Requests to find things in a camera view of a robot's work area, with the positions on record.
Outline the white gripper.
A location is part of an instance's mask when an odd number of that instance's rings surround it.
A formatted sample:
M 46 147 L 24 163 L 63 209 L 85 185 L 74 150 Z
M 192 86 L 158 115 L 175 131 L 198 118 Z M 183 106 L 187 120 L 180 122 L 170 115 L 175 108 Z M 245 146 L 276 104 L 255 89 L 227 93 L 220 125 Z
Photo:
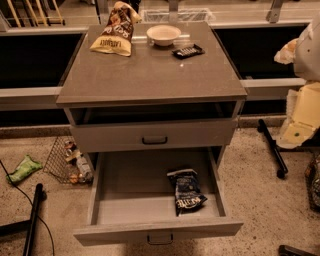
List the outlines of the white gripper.
M 294 61 L 298 39 L 286 43 L 274 56 L 280 64 Z M 286 119 L 276 137 L 281 148 L 293 149 L 311 139 L 320 128 L 320 83 L 308 83 L 298 91 L 289 90 L 286 103 Z

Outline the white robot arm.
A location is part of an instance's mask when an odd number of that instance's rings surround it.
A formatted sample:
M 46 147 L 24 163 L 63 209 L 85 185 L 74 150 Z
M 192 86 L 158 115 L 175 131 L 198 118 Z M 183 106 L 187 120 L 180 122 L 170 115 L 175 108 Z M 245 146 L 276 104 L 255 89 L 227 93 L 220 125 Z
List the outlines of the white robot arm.
M 287 94 L 286 119 L 276 144 L 293 149 L 311 139 L 320 128 L 320 15 L 317 14 L 300 36 L 286 43 L 274 56 L 281 64 L 293 64 L 297 77 L 305 80 Z

